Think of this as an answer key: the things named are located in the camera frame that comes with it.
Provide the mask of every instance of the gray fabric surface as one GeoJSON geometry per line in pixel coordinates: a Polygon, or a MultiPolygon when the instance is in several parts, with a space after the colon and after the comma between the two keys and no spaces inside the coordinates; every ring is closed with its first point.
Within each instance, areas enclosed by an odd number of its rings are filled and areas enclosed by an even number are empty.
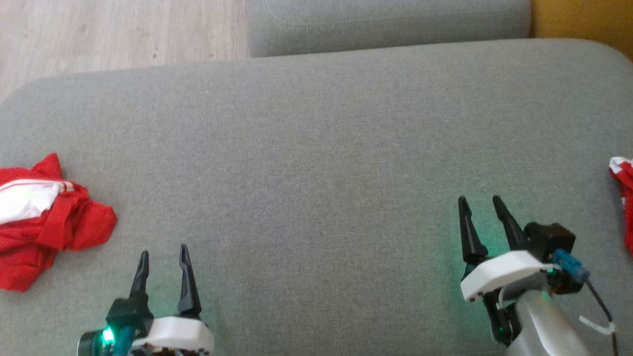
{"type": "Polygon", "coordinates": [[[249,0],[251,56],[527,37],[529,0],[249,0]]]}
{"type": "MultiPolygon", "coordinates": [[[[0,293],[3,354],[72,355],[150,251],[150,306],[175,312],[189,245],[217,355],[497,355],[461,298],[457,197],[491,253],[491,199],[578,236],[633,353],[633,260],[611,156],[633,155],[633,65],[575,40],[376,49],[92,73],[0,108],[0,167],[51,151],[112,205],[105,245],[0,293]]],[[[596,355],[587,291],[557,298],[596,355]]]]}

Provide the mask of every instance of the mustard yellow fabric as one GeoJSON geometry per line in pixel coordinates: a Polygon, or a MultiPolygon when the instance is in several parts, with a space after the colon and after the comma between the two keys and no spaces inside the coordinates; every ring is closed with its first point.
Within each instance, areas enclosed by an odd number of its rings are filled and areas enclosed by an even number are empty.
{"type": "Polygon", "coordinates": [[[532,0],[532,36],[590,39],[633,60],[633,0],[532,0]]]}

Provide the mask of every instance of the green led light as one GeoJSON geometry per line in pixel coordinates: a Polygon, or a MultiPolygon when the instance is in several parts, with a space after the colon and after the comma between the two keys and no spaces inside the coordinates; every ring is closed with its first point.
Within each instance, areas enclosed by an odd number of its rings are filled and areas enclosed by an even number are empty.
{"type": "Polygon", "coordinates": [[[103,343],[115,342],[115,335],[112,333],[112,329],[108,328],[103,331],[103,343]]]}

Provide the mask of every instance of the crumpled red fabric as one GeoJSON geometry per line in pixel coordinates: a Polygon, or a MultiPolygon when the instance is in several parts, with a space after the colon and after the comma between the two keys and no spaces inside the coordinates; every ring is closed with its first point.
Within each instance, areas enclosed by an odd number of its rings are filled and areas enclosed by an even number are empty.
{"type": "Polygon", "coordinates": [[[0,186],[17,179],[72,183],[40,217],[0,225],[0,288],[26,291],[61,250],[84,250],[106,242],[116,225],[114,210],[89,198],[83,186],[62,179],[51,153],[32,169],[0,168],[0,186]]]}
{"type": "Polygon", "coordinates": [[[613,157],[609,161],[611,175],[622,183],[622,205],[624,207],[624,245],[633,255],[633,160],[613,157]]]}

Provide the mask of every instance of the black cable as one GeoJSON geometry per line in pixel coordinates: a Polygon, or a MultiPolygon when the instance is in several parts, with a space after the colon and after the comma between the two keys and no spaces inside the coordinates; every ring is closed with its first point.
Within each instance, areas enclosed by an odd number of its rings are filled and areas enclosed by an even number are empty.
{"type": "MultiPolygon", "coordinates": [[[[598,304],[602,308],[602,311],[605,312],[606,320],[608,320],[609,323],[613,322],[613,318],[611,317],[611,313],[609,313],[609,310],[606,308],[606,305],[602,301],[602,298],[600,298],[600,296],[598,295],[598,292],[596,292],[596,290],[593,288],[593,285],[591,284],[591,282],[589,282],[589,278],[587,278],[585,280],[585,284],[587,284],[587,288],[589,288],[589,291],[591,292],[591,294],[593,294],[594,298],[596,299],[596,301],[598,302],[598,304]]],[[[618,342],[617,342],[617,340],[615,338],[615,330],[611,333],[611,346],[613,347],[613,354],[614,354],[614,356],[618,356],[618,342]]]]}

